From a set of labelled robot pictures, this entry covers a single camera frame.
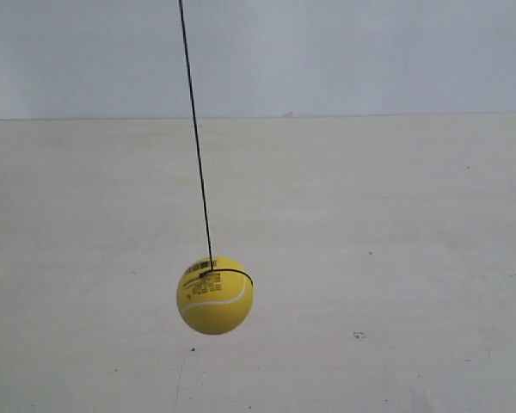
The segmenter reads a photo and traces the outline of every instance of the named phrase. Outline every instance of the black string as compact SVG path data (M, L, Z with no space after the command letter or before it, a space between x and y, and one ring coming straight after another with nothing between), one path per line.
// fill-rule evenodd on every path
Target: black string
M208 211L206 208L206 195L205 195L205 178L203 177L202 161L200 160L200 143L199 143L199 130L197 128L197 116L195 114L195 100L193 94L193 81L191 80L191 66L189 65L189 51L187 49L187 35L186 35L186 21L183 16L183 2L178 0L180 5L180 20L181 20L181 32L183 34L183 47L186 53L186 67L187 67L187 81L189 83L189 95L191 96L191 109L193 111L193 129L195 132L195 143L197 144L197 158L199 159L199 175L200 175L200 189L203 196L203 208L205 211L205 223L206 223L206 240L208 241L208 255L210 258L210 268L212 268L212 242L210 239L210 226L208 224Z

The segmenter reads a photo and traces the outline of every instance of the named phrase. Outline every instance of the white floor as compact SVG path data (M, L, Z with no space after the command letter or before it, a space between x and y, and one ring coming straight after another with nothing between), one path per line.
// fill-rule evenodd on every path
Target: white floor
M0 122L1 413L516 413L516 114L200 124L219 337L190 120Z

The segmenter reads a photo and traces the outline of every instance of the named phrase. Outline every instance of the tennis ball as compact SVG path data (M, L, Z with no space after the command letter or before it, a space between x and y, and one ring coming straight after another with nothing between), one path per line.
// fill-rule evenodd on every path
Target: tennis ball
M207 257L185 271L178 283L176 304L190 328L216 336L234 330L245 320L253 297L253 282L245 267L216 256L212 258L212 269Z

